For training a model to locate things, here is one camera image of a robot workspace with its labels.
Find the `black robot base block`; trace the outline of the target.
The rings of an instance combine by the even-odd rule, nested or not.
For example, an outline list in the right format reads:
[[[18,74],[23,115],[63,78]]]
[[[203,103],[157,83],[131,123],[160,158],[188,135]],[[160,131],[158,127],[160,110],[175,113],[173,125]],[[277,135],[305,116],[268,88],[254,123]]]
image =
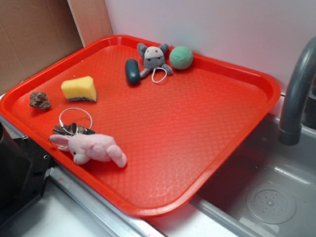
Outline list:
[[[43,196],[51,155],[29,137],[12,138],[0,126],[0,225]]]

